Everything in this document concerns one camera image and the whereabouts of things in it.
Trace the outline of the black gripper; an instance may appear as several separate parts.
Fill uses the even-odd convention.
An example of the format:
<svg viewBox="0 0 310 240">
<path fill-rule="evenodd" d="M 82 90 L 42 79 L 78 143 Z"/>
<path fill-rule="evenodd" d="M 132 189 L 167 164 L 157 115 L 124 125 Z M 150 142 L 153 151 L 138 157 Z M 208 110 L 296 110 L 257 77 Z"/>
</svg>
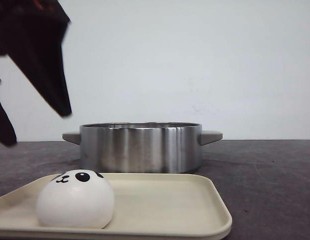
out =
<svg viewBox="0 0 310 240">
<path fill-rule="evenodd" d="M 62 54 L 70 21 L 57 0 L 0 0 L 0 56 L 9 55 L 61 117 L 72 113 Z"/>
</svg>

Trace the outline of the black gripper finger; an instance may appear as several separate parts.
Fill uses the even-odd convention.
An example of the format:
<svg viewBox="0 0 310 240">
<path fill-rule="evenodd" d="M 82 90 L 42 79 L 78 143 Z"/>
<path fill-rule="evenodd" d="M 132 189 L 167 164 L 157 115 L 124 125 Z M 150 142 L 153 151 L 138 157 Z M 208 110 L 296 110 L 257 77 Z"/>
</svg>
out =
<svg viewBox="0 0 310 240">
<path fill-rule="evenodd" d="M 15 130 L 1 102 L 0 102 L 0 143 L 5 146 L 14 146 L 17 143 Z"/>
</svg>

